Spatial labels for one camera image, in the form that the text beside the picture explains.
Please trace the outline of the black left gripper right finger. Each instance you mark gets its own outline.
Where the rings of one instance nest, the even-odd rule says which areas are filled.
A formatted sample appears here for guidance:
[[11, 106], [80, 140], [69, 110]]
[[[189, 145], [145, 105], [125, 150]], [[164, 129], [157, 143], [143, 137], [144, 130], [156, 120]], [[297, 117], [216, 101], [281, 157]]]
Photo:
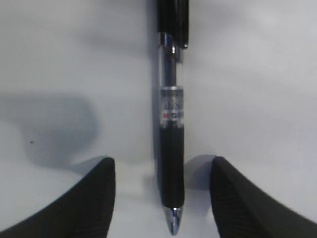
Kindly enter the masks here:
[[287, 208], [224, 157], [210, 172], [211, 208], [221, 238], [315, 238], [317, 224]]

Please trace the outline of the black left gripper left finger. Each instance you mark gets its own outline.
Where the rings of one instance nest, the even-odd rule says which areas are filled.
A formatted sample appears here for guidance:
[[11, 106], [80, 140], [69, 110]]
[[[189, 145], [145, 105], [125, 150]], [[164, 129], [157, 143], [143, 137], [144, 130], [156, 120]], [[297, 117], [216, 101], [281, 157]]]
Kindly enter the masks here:
[[2, 238], [105, 238], [116, 197], [115, 161], [103, 157], [56, 201], [0, 233]]

